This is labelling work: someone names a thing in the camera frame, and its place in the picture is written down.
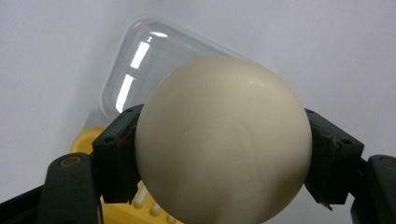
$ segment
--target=clear plastic container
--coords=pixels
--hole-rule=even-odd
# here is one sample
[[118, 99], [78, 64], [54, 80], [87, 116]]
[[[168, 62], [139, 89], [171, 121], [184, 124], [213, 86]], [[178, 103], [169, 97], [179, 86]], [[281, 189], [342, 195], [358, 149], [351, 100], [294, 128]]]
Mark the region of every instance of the clear plastic container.
[[153, 19], [133, 23], [102, 92], [101, 109], [107, 121], [126, 108], [145, 103], [159, 83], [183, 63], [210, 55], [241, 58], [175, 25]]

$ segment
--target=ball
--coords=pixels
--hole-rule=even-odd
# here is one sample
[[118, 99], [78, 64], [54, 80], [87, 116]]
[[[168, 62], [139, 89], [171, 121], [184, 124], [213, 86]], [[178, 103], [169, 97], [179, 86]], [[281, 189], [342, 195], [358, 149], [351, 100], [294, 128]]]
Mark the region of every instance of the ball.
[[303, 185], [311, 129], [299, 99], [253, 62], [205, 57], [179, 67], [145, 104], [139, 173], [162, 209], [188, 223], [262, 223]]

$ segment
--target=yellow object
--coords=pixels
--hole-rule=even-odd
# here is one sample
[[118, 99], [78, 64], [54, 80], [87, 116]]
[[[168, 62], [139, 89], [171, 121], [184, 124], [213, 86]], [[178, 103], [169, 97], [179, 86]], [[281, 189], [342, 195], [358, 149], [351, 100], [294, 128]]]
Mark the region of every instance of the yellow object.
[[[90, 154], [92, 152], [92, 142], [104, 129], [104, 127], [91, 127], [82, 131], [76, 137], [70, 152]], [[101, 198], [106, 224], [182, 224], [161, 209], [141, 181], [137, 186], [138, 192], [134, 196], [132, 205], [128, 203], [104, 203]]]

